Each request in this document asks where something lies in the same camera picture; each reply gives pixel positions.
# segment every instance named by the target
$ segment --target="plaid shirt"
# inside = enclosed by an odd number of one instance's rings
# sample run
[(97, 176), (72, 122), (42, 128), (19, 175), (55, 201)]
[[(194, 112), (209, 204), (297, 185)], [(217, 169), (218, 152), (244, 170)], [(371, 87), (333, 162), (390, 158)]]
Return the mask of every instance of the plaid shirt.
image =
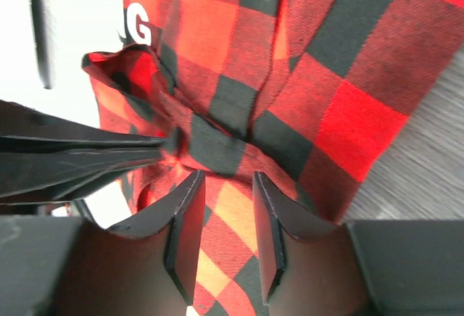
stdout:
[(252, 172), (339, 221), (464, 41), (464, 0), (123, 3), (126, 47), (83, 60), (101, 128), (169, 136), (163, 162), (120, 181), (128, 203), (206, 170), (194, 307), (266, 315)]

